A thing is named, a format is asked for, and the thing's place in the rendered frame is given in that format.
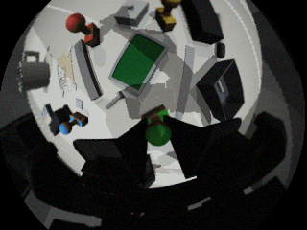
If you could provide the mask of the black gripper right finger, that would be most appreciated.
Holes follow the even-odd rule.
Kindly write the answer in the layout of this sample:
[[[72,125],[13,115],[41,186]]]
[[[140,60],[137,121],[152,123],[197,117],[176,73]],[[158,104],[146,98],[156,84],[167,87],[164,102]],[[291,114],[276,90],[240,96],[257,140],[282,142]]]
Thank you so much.
[[[196,168],[199,167],[207,151],[210,150],[212,142],[234,133],[242,126],[242,118],[224,120],[221,123],[208,124],[208,126],[195,126],[195,124],[184,123],[172,116],[164,115],[164,122],[172,131],[173,149],[176,151],[184,179],[196,176]]]

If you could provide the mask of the green rubber stamp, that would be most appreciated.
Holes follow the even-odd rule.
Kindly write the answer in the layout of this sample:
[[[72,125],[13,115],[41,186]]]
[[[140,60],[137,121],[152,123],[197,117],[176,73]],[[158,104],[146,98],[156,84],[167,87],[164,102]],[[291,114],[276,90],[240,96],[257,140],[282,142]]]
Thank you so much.
[[[168,127],[168,124],[164,122],[164,115],[168,115],[168,111],[164,107],[164,103],[153,110],[146,112],[142,115],[142,118],[147,118],[146,139],[150,145],[162,146],[170,141],[172,138],[172,131]]]

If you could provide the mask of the grey flat bar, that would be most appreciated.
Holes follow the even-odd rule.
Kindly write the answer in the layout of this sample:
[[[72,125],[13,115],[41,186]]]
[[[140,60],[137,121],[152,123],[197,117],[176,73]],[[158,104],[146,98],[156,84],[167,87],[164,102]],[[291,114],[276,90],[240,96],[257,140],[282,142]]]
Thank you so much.
[[[189,87],[191,87],[193,61],[195,61],[195,47],[185,46],[185,60],[183,80],[181,80],[180,95],[177,99],[177,112],[174,119],[183,119],[185,104],[187,104]]]
[[[92,72],[91,62],[89,62],[88,52],[87,49],[85,49],[83,39],[80,39],[80,41],[74,45],[74,50],[76,50],[76,54],[74,55],[76,55],[78,68],[80,68],[81,78],[85,85],[85,89],[87,89],[89,100],[96,100],[97,97],[103,95],[101,95],[99,84],[96,82],[95,74]]]

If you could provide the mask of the white cylinder with black end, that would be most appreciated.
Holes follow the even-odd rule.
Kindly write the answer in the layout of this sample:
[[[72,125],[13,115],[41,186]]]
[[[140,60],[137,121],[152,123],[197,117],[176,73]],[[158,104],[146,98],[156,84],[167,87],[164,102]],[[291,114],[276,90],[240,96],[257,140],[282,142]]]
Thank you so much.
[[[223,37],[225,37],[225,24],[224,24],[224,22],[225,22],[225,20],[224,20],[224,17],[223,17],[223,15],[222,14],[216,14],[216,16],[219,16],[219,22],[220,22],[220,27],[222,27],[222,34],[223,34]],[[216,45],[216,49],[218,49],[218,53],[216,53],[216,57],[218,57],[218,58],[223,58],[223,57],[225,57],[225,54],[226,54],[226,52],[225,52],[225,38],[224,39],[222,39],[222,41],[219,41],[218,42],[218,45]]]

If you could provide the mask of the stamp with blue knob handle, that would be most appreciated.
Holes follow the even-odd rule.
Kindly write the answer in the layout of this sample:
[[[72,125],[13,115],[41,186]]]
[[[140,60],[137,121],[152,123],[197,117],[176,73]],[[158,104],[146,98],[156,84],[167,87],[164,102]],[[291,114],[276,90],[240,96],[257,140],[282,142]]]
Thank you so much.
[[[60,133],[61,134],[69,134],[72,133],[72,127],[78,124],[78,126],[84,127],[85,124],[88,123],[87,116],[80,114],[80,112],[76,112],[76,114],[70,115],[70,120],[72,123],[64,122],[60,124]]]

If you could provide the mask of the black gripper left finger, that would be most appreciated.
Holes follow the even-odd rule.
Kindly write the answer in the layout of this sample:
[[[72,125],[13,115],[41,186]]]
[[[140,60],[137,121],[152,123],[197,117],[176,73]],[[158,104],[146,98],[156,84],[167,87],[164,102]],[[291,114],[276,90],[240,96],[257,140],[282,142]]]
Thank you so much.
[[[145,187],[147,139],[146,129],[149,126],[147,118],[135,124],[119,138],[76,139],[73,147],[85,161],[114,162],[137,181],[138,187]]]

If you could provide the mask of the red rubber stamp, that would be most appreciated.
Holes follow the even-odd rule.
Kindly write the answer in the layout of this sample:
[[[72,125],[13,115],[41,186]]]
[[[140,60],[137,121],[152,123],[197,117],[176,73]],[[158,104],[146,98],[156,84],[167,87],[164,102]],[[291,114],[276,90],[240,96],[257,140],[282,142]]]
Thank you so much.
[[[95,23],[88,24],[85,26],[85,19],[83,15],[79,12],[77,14],[70,15],[69,18],[66,18],[65,27],[66,30],[72,32],[72,34],[77,34],[79,31],[84,34],[84,43],[89,47],[96,47],[100,45],[100,28],[96,27]]]

